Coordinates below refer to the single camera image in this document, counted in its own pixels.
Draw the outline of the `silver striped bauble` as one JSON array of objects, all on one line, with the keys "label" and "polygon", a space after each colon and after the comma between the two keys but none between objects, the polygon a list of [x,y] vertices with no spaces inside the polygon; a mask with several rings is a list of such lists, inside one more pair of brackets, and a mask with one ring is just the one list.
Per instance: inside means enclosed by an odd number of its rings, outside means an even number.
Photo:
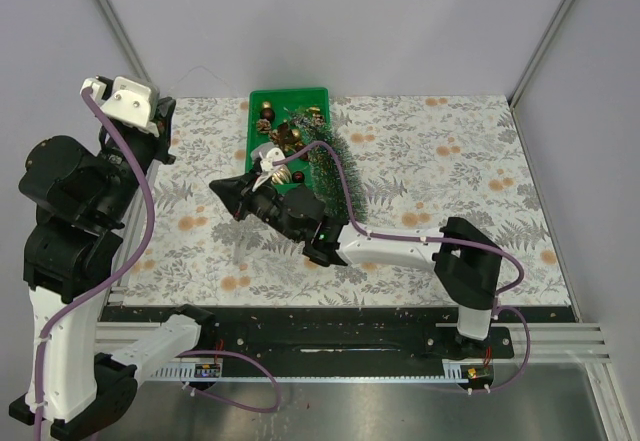
[{"label": "silver striped bauble", "polygon": [[271,181],[276,185],[291,184],[293,182],[292,173],[286,165],[277,166],[271,175]]}]

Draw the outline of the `grey metallic ornament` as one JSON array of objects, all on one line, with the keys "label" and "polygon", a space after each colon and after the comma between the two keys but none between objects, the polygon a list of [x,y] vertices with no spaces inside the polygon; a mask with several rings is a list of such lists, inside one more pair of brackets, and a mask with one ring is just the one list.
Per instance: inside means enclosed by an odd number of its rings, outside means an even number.
[{"label": "grey metallic ornament", "polygon": [[246,252],[247,252],[247,245],[249,241],[250,241],[250,236],[247,235],[245,232],[241,232],[237,236],[234,242],[233,252],[232,252],[233,254],[232,260],[234,265],[239,266],[244,262],[244,259],[246,257]]}]

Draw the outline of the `small green christmas tree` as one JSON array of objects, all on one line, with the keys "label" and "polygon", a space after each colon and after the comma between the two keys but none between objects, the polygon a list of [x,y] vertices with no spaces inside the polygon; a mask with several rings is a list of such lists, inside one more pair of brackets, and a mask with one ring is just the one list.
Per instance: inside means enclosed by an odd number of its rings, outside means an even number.
[{"label": "small green christmas tree", "polygon": [[[321,115],[325,119],[323,126],[315,126],[313,117]],[[347,141],[333,128],[328,118],[320,112],[299,108],[290,115],[293,127],[300,130],[305,145],[315,141],[328,144],[340,161],[348,187],[351,210],[355,219],[365,222],[368,218],[368,204],[354,156]],[[312,178],[312,190],[318,199],[325,203],[328,214],[343,221],[349,221],[349,208],[343,189],[339,169],[326,148],[316,147],[307,153]]]}]

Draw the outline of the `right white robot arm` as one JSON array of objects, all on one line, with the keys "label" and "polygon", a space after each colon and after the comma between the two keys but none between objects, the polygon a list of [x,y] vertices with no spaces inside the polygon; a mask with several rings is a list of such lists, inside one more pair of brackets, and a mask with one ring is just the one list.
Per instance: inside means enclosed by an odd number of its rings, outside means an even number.
[{"label": "right white robot arm", "polygon": [[320,266],[364,263],[430,269],[457,304],[453,342],[469,357],[491,343],[490,325],[502,257],[498,246],[467,220],[450,217],[436,230],[366,229],[329,215],[304,185],[279,193],[255,173],[214,180],[211,191],[237,221],[253,215]]}]

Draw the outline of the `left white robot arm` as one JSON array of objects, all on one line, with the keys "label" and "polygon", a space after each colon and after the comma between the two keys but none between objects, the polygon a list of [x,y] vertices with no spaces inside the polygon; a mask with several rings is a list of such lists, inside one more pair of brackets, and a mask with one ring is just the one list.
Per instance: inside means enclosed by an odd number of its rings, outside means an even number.
[{"label": "left white robot arm", "polygon": [[214,316],[190,305],[172,310],[153,332],[111,353],[95,348],[98,317],[122,240],[126,211],[148,193],[154,162],[170,164],[173,98],[156,105],[156,134],[112,120],[92,153],[59,135],[29,153],[20,192],[36,205],[24,248],[23,278],[34,315],[34,355],[28,391],[9,407],[36,435],[82,440],[118,421],[138,388],[171,359],[212,352]]}]

